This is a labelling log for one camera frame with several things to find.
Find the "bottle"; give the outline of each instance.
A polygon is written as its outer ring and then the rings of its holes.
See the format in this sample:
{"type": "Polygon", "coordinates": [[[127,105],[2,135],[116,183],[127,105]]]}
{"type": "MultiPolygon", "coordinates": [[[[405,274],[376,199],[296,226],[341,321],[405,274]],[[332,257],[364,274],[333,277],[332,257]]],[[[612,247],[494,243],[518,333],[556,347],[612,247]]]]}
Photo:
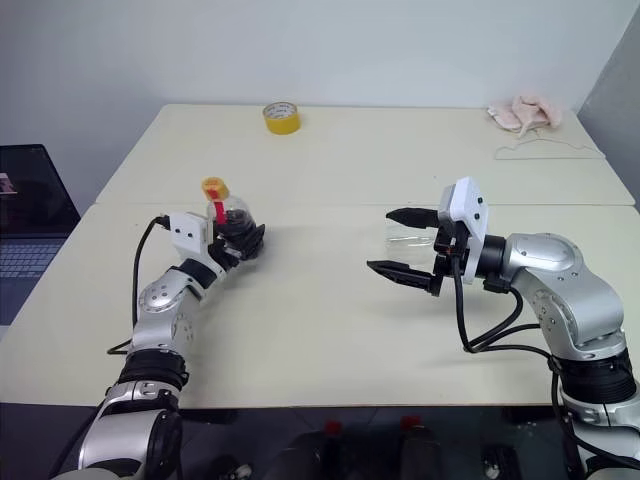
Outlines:
{"type": "Polygon", "coordinates": [[[207,218],[213,223],[213,230],[227,242],[233,244],[252,229],[256,223],[247,204],[239,197],[229,194],[224,180],[208,177],[202,181],[202,191],[209,200],[207,218]]]}

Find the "bottle cap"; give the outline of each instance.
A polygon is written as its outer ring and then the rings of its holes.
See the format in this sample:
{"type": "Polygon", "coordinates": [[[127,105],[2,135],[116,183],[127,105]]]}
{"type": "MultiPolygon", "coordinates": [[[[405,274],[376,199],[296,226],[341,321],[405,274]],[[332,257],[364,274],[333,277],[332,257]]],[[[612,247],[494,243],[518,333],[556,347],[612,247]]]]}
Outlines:
{"type": "Polygon", "coordinates": [[[224,180],[218,177],[208,177],[202,181],[202,191],[210,201],[225,200],[229,196],[229,189],[224,180]]]}

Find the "robotic arm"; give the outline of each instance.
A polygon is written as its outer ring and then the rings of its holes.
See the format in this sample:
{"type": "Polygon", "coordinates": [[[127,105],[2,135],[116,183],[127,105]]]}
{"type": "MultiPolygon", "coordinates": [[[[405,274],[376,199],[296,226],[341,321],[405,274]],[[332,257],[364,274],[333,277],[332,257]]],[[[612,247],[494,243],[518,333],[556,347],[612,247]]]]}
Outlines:
{"type": "Polygon", "coordinates": [[[214,283],[224,281],[241,260],[255,258],[263,245],[264,225],[253,222],[232,239],[216,232],[212,221],[191,213],[158,217],[155,223],[171,230],[182,264],[138,297],[126,364],[84,438],[78,470],[57,479],[155,480],[178,469],[178,400],[189,380],[184,358],[200,305],[214,283]]]}
{"type": "Polygon", "coordinates": [[[440,293],[445,276],[454,278],[458,326],[470,353],[505,350],[494,341],[525,328],[539,327],[551,355],[557,386],[569,411],[563,430],[577,443],[581,469],[589,474],[605,467],[640,467],[640,390],[633,378],[622,330],[622,302],[614,290],[594,275],[578,247],[550,233],[487,235],[488,208],[469,177],[448,187],[437,211],[403,208],[387,218],[414,228],[437,228],[433,273],[411,269],[392,261],[368,262],[388,279],[440,293]],[[538,319],[518,329],[505,330],[517,314],[476,341],[466,337],[462,311],[462,284],[484,279],[485,290],[524,297],[538,319]]]}

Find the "tape roll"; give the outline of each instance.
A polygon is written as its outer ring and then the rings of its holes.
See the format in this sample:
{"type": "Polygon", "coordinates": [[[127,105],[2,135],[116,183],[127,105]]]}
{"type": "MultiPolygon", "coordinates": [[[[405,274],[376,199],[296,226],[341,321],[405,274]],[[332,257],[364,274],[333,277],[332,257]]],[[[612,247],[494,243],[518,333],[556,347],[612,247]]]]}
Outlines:
{"type": "Polygon", "coordinates": [[[298,107],[293,103],[272,103],[264,107],[262,115],[269,131],[277,135],[287,135],[300,128],[298,107]]]}

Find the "table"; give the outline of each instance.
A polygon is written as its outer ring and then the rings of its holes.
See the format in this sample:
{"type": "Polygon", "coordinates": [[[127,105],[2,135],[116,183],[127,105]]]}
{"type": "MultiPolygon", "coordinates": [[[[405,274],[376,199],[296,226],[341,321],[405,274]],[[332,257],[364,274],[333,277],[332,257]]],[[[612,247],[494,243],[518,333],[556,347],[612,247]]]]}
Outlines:
{"type": "Polygon", "coordinates": [[[97,202],[200,202],[202,178],[220,176],[252,205],[437,204],[472,175],[496,205],[634,203],[572,112],[518,139],[481,109],[300,111],[278,136],[260,107],[167,105],[97,202]]]}
{"type": "MultiPolygon", "coordinates": [[[[123,365],[104,351],[130,334],[130,274],[148,220],[196,204],[89,209],[0,343],[0,401],[97,404],[123,365]]],[[[365,266],[385,258],[386,206],[273,209],[264,255],[235,271],[203,310],[184,408],[311,405],[547,404],[550,373],[523,352],[471,356],[457,337],[451,281],[441,298],[393,285],[365,266]]],[[[640,221],[627,206],[491,206],[494,234],[552,231],[574,240],[621,296],[632,361],[640,361],[633,252],[640,221]]],[[[178,261],[167,232],[149,238],[141,285],[178,261]]],[[[471,334],[502,320],[506,295],[466,293],[471,334]]],[[[525,307],[522,322],[535,321],[525,307]]],[[[519,340],[544,347],[540,332],[519,340]]]]}

